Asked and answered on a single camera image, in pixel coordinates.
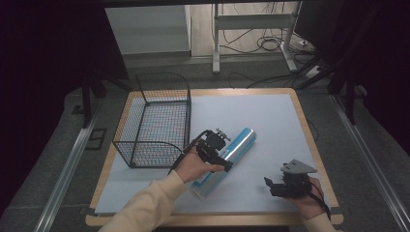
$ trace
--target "wall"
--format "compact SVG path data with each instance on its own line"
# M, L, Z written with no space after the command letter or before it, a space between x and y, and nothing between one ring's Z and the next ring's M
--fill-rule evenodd
M123 55L190 51L188 6L111 8L105 12Z

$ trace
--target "metal stand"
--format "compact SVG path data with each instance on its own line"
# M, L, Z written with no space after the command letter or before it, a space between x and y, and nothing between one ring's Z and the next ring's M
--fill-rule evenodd
M96 72L93 74L85 74L82 78L82 85L81 85L82 103L84 107L84 124L82 127L84 129L88 128L91 122L91 118L93 116L91 113L90 88L93 91L93 94L99 99L104 98L106 95L106 89L103 86L102 81L98 78L98 76L102 76L103 78L107 79L108 81L117 85L118 87L126 90L127 92L133 91L132 87L128 86L127 84L124 84L119 79L115 79L110 76L107 76L106 74L102 72Z
M284 42L280 49L291 72L296 72L295 62L289 54L289 43L296 25L298 13L302 2L298 2L292 14L244 14L244 15L219 15L218 4L215 4L214 13L214 54L213 73L220 73L220 30L243 29L287 29Z

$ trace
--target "wire basket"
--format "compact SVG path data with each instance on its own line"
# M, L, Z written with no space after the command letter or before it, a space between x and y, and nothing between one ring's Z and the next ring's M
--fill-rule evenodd
M190 86L176 73L139 74L113 144L131 168L170 167L190 139Z

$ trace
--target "metal rail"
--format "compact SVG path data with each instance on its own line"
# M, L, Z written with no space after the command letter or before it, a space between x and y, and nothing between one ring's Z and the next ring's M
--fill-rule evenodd
M359 153L368 169L368 172L373 178L376 186L379 188L379 191L385 199L390 211L393 214L393 217L395 218L395 221L400 227L400 230L403 232L410 231L410 217L403 203L399 199L393 187L390 185L386 176L383 174L383 171L377 164L377 161L371 151L368 149L357 127L350 124L349 119L344 114L343 103L341 102L340 98L338 96L331 95L331 99L334 101L341 121L352 137L353 142L359 150Z
M87 144L88 138L90 137L91 131L96 124L97 115L100 111L102 103L103 99L97 99L94 107L94 112L92 114L93 117L91 118L88 128L81 129L78 138L73 145L73 149L71 150L69 157L67 158L66 164L61 171L60 177L58 178L58 181L54 186L54 189L50 194L47 203L44 206L42 215L40 216L40 219L34 229L35 232L47 232L50 230L51 225L67 192L67 189L69 188L73 174L81 158L82 152L84 151L84 148Z

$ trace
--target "metal frame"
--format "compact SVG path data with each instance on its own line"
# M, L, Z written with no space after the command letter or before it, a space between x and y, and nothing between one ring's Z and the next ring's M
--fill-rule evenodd
M67 158L66 164L61 171L60 177L58 178L57 183L54 186L54 189L44 206L42 215L40 216L34 229L35 232L50 230L51 225L54 222L55 217L57 216L57 212L61 206L61 203L63 202L64 196L66 195L67 189L69 188L70 182L72 181L73 174L76 170L79 160L81 159L91 131L96 124L102 104L103 99L97 99L91 121L89 122L87 128L81 129L78 138L73 145L73 149L71 150L69 157Z
M244 15L219 15L218 4L215 4L214 13L214 53L213 73L220 73L220 30L241 29L279 29L286 28L287 34L280 45L283 57L289 70L297 71L295 62L289 53L289 43L296 25L302 2L298 2L292 14L244 14Z
M393 187L390 185L380 166L377 164L376 159L374 158L370 149L367 147L359 130L356 126L350 123L349 119L344 114L344 107L341 99L339 98L339 96L331 95L331 100L334 102L337 113L340 116L342 123L346 127L347 132L355 143L359 154L361 155L362 160L365 163L368 172L370 173L370 176L372 177L376 186L379 188L379 191L386 201L386 204L388 205L390 211L392 212L392 215L395 218L398 227L400 227L400 230L403 232L410 231L410 216L407 213L404 204L400 200Z

